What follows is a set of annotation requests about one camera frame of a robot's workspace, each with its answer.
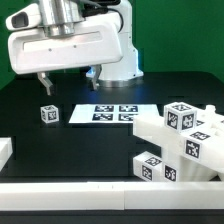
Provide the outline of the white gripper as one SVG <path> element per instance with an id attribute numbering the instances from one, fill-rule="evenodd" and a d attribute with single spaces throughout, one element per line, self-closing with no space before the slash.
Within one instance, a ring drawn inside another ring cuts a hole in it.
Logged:
<path id="1" fill-rule="evenodd" d="M 8 39 L 12 69 L 17 74 L 37 73 L 48 96 L 53 84 L 46 71 L 93 67 L 92 88 L 98 88 L 102 66 L 123 57 L 118 30 L 118 15 L 97 15 L 75 24 L 75 34 L 48 38 L 42 28 L 13 32 Z"/>

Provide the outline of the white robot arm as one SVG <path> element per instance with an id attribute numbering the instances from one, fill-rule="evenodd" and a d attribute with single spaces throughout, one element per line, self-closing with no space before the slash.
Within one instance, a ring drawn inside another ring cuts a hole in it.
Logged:
<path id="1" fill-rule="evenodd" d="M 126 87 L 143 77 L 128 0 L 37 0 L 6 19 L 13 71 L 35 73 L 51 94 L 50 71 L 87 67 L 92 87 Z"/>

